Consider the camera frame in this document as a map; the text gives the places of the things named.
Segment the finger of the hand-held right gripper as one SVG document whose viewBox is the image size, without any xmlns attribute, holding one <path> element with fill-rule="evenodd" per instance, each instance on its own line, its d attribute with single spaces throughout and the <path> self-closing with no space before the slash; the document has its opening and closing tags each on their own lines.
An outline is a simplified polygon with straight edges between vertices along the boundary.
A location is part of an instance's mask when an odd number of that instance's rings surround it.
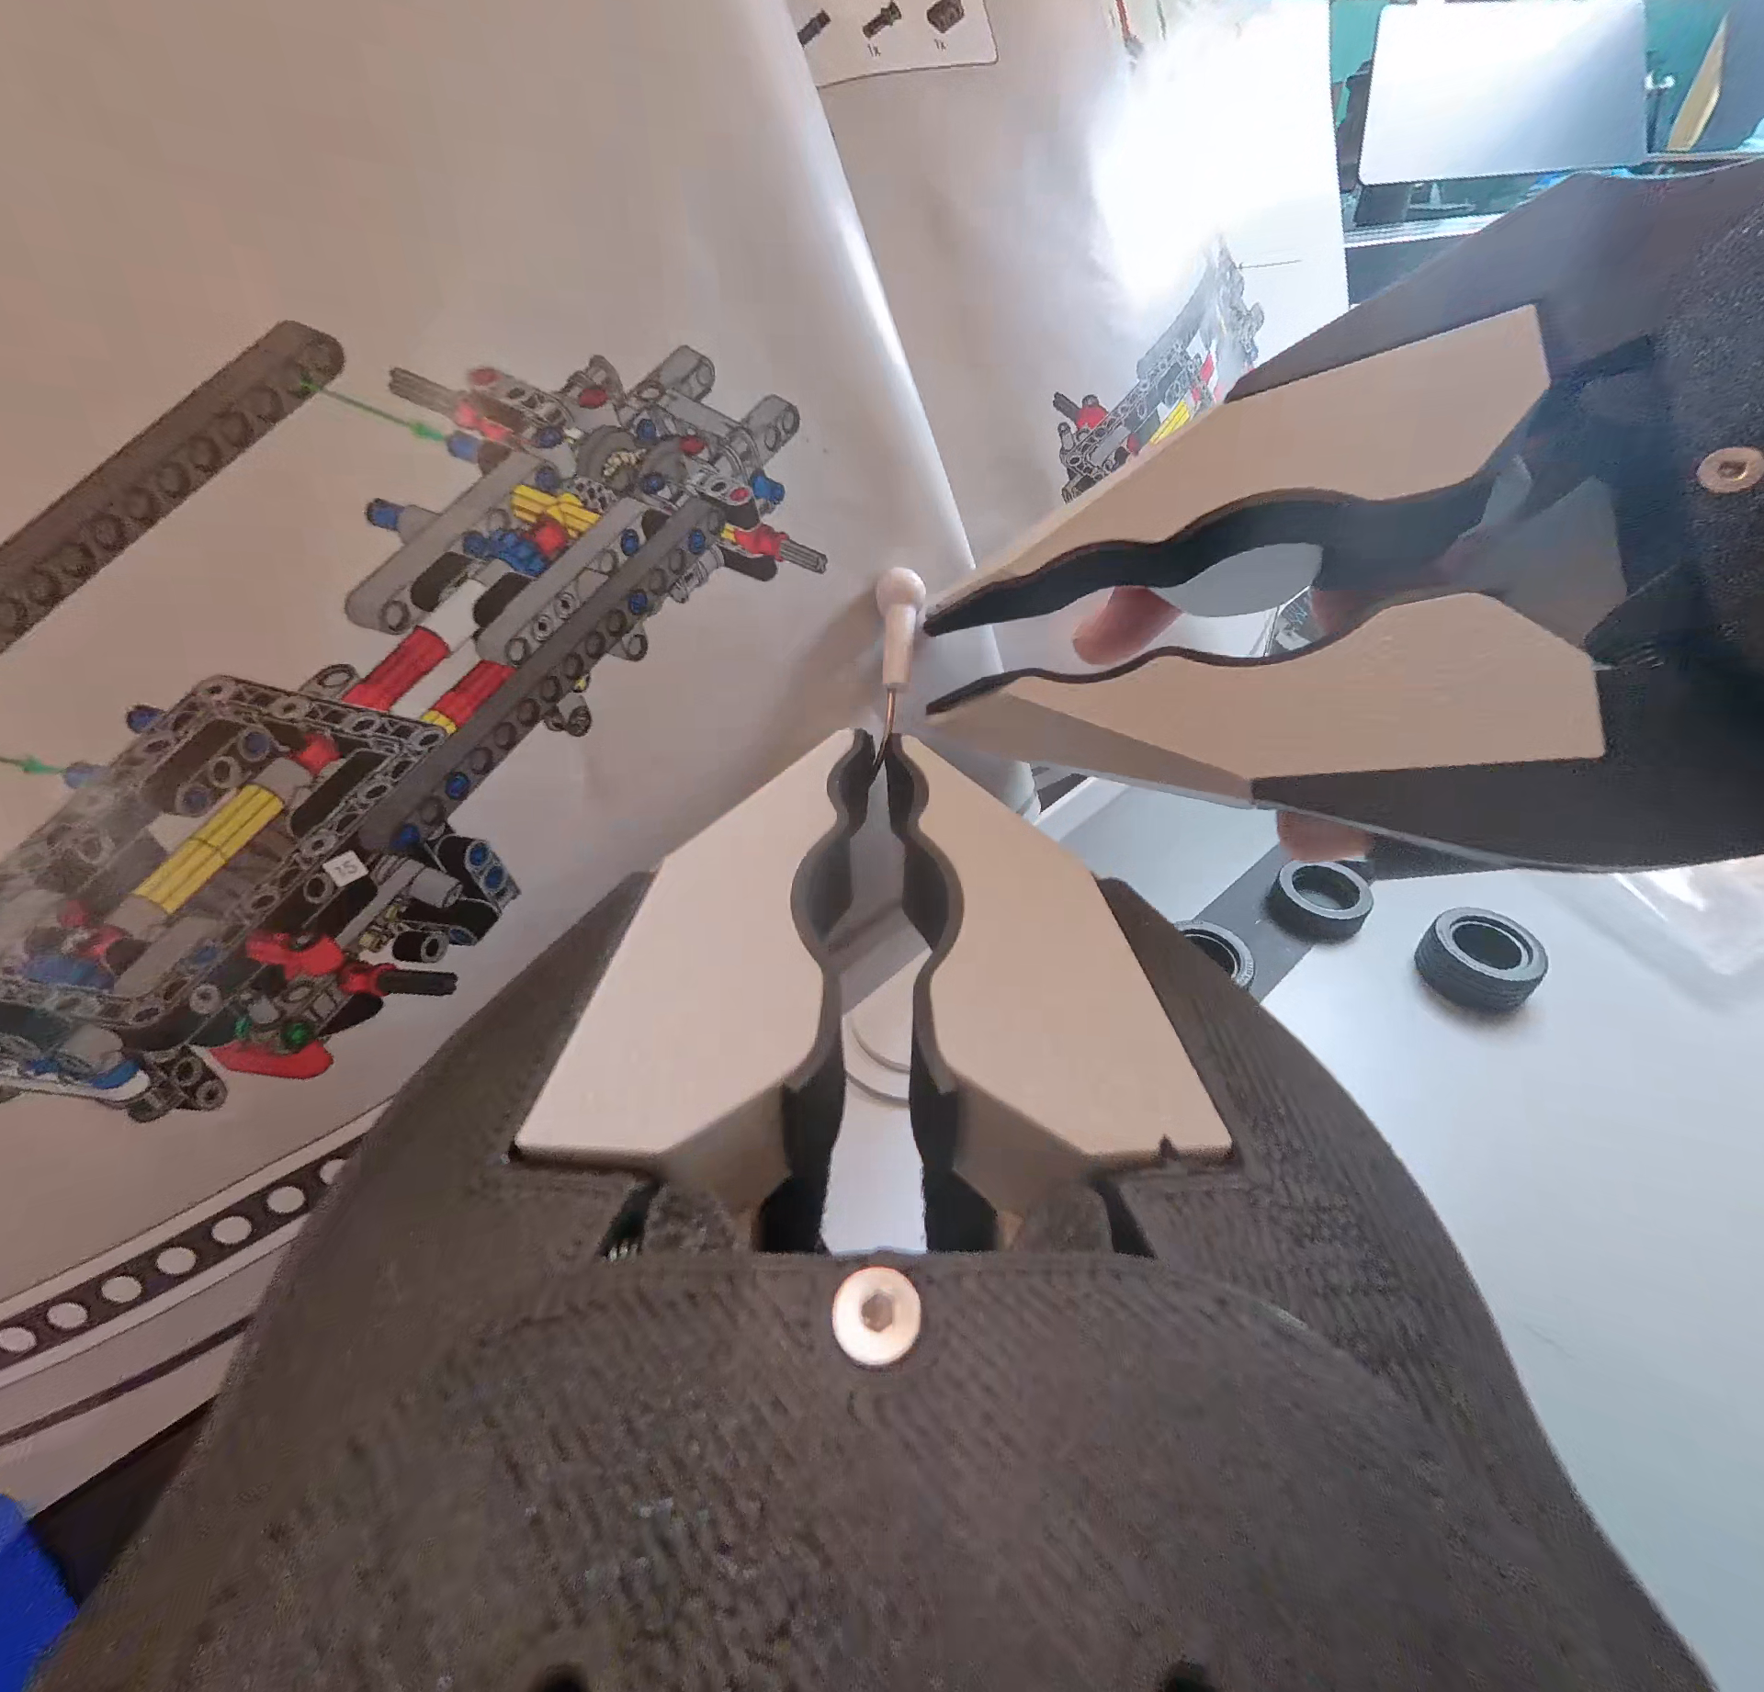
<svg viewBox="0 0 1764 1692">
<path fill-rule="evenodd" d="M 1091 596 L 1087 560 L 1139 566 L 1206 523 L 1288 499 L 1381 503 L 1471 482 L 1552 383 L 1534 302 L 1215 405 L 928 605 L 926 633 Z"/>
<path fill-rule="evenodd" d="M 1397 603 L 1280 661 L 1166 647 L 1091 676 L 977 680 L 926 722 L 991 755 L 1237 802 L 1271 779 L 1605 753 L 1595 661 L 1481 594 Z"/>
</svg>

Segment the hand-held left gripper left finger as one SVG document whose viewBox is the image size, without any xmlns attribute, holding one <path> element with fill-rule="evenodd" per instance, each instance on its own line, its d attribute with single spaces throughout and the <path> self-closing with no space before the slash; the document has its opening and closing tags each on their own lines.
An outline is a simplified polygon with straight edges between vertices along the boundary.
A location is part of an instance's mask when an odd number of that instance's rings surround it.
<svg viewBox="0 0 1764 1692">
<path fill-rule="evenodd" d="M 877 743 L 837 731 L 656 865 L 515 1150 L 635 1174 L 826 1247 L 845 1109 L 835 940 Z"/>
</svg>

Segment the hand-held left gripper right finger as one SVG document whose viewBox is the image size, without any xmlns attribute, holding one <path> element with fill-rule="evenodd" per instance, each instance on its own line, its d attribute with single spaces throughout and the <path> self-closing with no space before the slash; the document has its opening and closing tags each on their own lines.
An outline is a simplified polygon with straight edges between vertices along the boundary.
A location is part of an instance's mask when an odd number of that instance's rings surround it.
<svg viewBox="0 0 1764 1692">
<path fill-rule="evenodd" d="M 910 1121 L 934 1253 L 1233 1139 L 1091 869 L 914 737 L 891 743 L 914 981 Z"/>
</svg>

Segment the lego instruction booklet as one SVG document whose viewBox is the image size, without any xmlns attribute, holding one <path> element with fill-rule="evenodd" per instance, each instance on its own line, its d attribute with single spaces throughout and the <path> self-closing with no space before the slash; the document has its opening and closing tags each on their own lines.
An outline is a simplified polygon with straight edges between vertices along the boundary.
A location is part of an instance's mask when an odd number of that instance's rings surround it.
<svg viewBox="0 0 1764 1692">
<path fill-rule="evenodd" d="M 5 0 L 5 1495 L 209 1400 L 1192 289 L 1152 424 L 1347 306 L 1328 80 L 1265 0 Z"/>
</svg>

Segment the person's right hand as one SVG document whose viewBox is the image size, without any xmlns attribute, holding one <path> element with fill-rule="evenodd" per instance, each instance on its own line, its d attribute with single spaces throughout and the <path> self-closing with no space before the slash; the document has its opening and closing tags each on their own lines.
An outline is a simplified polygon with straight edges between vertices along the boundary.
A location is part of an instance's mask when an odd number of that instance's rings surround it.
<svg viewBox="0 0 1764 1692">
<path fill-rule="evenodd" d="M 1391 596 L 1341 588 L 1312 586 L 1312 615 L 1330 635 L 1367 619 Z M 1170 594 L 1146 586 L 1113 588 L 1107 602 L 1087 613 L 1074 631 L 1074 651 L 1097 668 L 1123 664 L 1164 643 L 1162 635 L 1186 615 Z M 1276 812 L 1276 830 L 1288 857 L 1296 861 L 1341 861 L 1363 865 L 1371 875 L 1400 879 L 1450 871 L 1454 861 L 1428 855 L 1418 845 L 1387 844 L 1367 830 L 1314 818 L 1300 812 Z"/>
</svg>

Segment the pale monitor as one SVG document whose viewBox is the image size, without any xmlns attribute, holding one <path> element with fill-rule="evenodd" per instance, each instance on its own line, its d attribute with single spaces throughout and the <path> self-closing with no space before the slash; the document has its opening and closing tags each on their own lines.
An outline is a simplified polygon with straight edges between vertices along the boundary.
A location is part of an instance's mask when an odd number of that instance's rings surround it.
<svg viewBox="0 0 1764 1692">
<path fill-rule="evenodd" d="M 1643 0 L 1414 0 L 1379 17 L 1365 184 L 1631 167 L 1649 151 Z"/>
</svg>

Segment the blue plastic bin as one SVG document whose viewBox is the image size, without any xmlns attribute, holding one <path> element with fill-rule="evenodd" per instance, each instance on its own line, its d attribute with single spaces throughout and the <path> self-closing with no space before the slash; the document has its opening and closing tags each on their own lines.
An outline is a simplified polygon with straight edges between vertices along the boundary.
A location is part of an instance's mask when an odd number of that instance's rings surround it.
<svg viewBox="0 0 1764 1692">
<path fill-rule="evenodd" d="M 77 1615 L 77 1601 L 36 1538 L 28 1514 L 3 1495 L 3 1690 L 24 1690 Z"/>
</svg>

